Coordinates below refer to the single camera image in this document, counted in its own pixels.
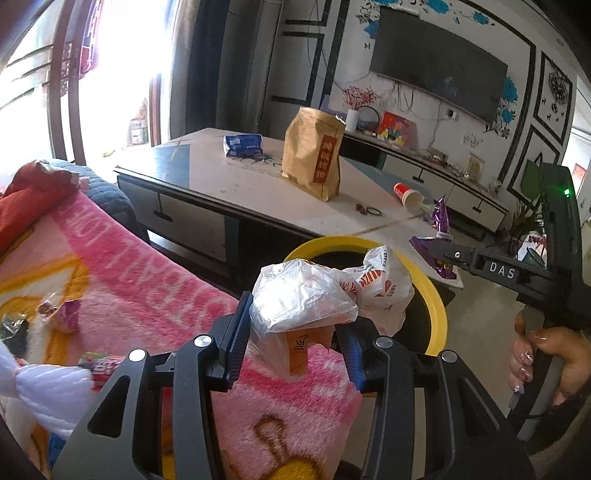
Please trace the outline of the right hand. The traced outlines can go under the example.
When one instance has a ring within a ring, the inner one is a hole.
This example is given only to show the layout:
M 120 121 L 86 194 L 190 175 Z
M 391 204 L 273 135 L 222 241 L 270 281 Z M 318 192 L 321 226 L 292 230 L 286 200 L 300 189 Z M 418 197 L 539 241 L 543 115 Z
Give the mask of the right hand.
M 510 358 L 508 385 L 513 393 L 524 393 L 525 384 L 534 378 L 534 354 L 538 351 L 564 360 L 559 387 L 553 399 L 558 406 L 574 397 L 590 378 L 590 342 L 579 332 L 553 327 L 527 332 L 523 311 L 515 318 L 517 339 Z

